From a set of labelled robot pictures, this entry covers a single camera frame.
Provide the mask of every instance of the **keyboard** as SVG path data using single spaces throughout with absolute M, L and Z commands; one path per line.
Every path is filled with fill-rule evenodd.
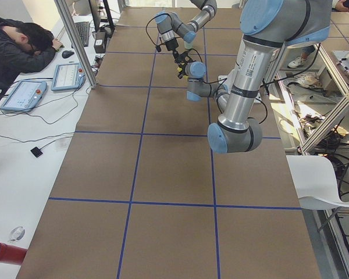
M 89 42 L 89 22 L 75 22 L 74 24 L 80 36 L 81 43 L 87 47 Z

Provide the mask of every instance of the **red cylinder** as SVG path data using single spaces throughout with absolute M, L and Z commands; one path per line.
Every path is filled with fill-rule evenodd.
M 0 262 L 21 265 L 27 249 L 0 242 Z

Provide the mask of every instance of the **white table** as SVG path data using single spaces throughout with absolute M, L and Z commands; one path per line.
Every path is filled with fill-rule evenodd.
M 91 16 L 74 18 L 74 21 L 90 20 Z M 53 29 L 55 36 L 60 33 L 62 27 L 63 23 L 59 21 Z M 62 48 L 56 54 L 51 64 L 39 73 L 22 74 L 17 80 L 53 77 L 56 65 L 78 62 L 76 53 L 67 59 L 61 56 L 63 50 L 72 50 L 67 33 L 64 32 L 60 40 L 65 48 Z M 96 55 L 93 45 L 94 39 L 90 36 L 89 46 L 85 50 L 91 65 Z M 30 112 L 31 115 L 39 115 L 46 121 L 53 122 L 75 107 L 76 101 L 78 103 L 77 107 L 54 124 L 47 124 L 39 117 L 28 115 L 6 116 L 0 111 L 0 135 L 27 141 L 75 131 L 76 123 L 88 98 L 87 92 L 90 90 L 88 81 L 84 83 L 80 90 L 75 92 L 75 99 L 71 95 L 72 91 L 52 92 L 50 90 L 51 82 L 48 81 L 47 84 L 48 89 L 38 105 L 61 97 L 65 98 L 35 108 Z M 66 155 L 71 135 L 65 134 L 27 143 L 19 143 L 12 139 L 0 137 L 0 242 L 23 248 L 29 247 L 63 158 Z M 35 146 L 41 148 L 57 138 L 60 140 L 46 146 L 40 157 L 36 158 L 30 152 Z M 24 237 L 19 241 L 9 243 L 11 230 L 18 226 L 22 226 L 26 230 Z M 19 269 L 20 266 L 0 263 L 0 279 L 15 278 Z

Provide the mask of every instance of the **chair seat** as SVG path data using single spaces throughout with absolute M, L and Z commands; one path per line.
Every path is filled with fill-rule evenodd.
M 287 155 L 292 179 L 302 208 L 326 210 L 349 207 L 338 193 L 337 180 L 329 159 L 323 156 Z

